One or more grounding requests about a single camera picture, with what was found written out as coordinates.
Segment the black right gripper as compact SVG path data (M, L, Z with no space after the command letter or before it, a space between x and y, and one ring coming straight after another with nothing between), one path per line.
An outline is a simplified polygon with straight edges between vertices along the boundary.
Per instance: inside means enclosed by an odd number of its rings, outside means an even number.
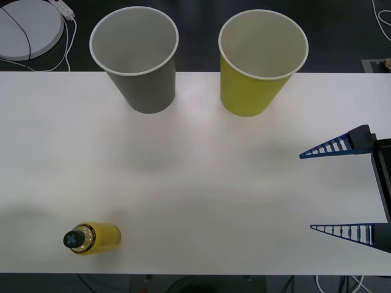
M370 152L382 205L389 222L390 139L377 140L376 134L371 133L368 125L361 125L301 153L299 158L346 156ZM310 228L323 234L390 253L390 223L310 225Z

